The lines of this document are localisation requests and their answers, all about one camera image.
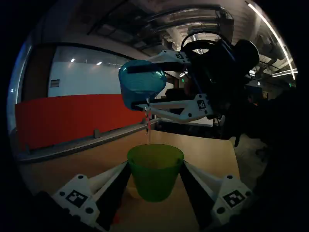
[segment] green cup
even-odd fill
[[[127,158],[137,191],[145,201],[163,201],[171,194],[183,163],[181,150],[145,144],[129,150]]]

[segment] plastic cup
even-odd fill
[[[132,66],[154,65],[155,71],[128,73],[127,68]],[[128,109],[135,110],[131,103],[154,99],[166,86],[166,76],[156,64],[146,60],[131,60],[119,70],[119,82],[123,102]]]
[[[183,153],[164,144],[145,144],[127,155],[138,194],[146,201],[158,202],[172,192],[183,163]]]

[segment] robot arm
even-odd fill
[[[207,48],[200,55],[196,48]],[[251,80],[249,71],[258,63],[259,55],[253,43],[240,40],[235,46],[224,38],[214,41],[193,41],[181,51],[163,50],[149,59],[154,65],[132,66],[128,73],[151,72],[159,66],[163,71],[186,72],[195,83],[198,94],[180,101],[150,100],[153,114],[179,122],[190,122],[203,117],[213,119],[224,114],[225,104],[246,100],[244,85]],[[146,102],[133,102],[132,108],[143,111]],[[175,114],[167,109],[183,109]]]
[[[52,198],[73,218],[91,228],[108,231],[130,174],[128,162],[92,178],[77,174]],[[233,175],[220,179],[185,161],[180,176],[200,230],[226,224],[250,201],[252,192]]]

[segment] floor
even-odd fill
[[[262,162],[262,157],[256,155],[255,151],[265,147],[266,144],[259,139],[251,139],[247,135],[241,135],[239,145],[234,147],[235,155],[239,168],[240,180],[253,189],[256,179],[262,175],[267,161]]]

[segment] ceiling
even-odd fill
[[[252,41],[260,53],[255,79],[281,87],[293,83],[291,75],[271,77],[288,70],[288,63],[266,24],[243,0],[82,0],[70,23],[71,31],[109,37],[149,56],[180,50],[184,37],[201,29],[223,34],[232,44]],[[197,34],[187,42],[196,39],[219,36]]]

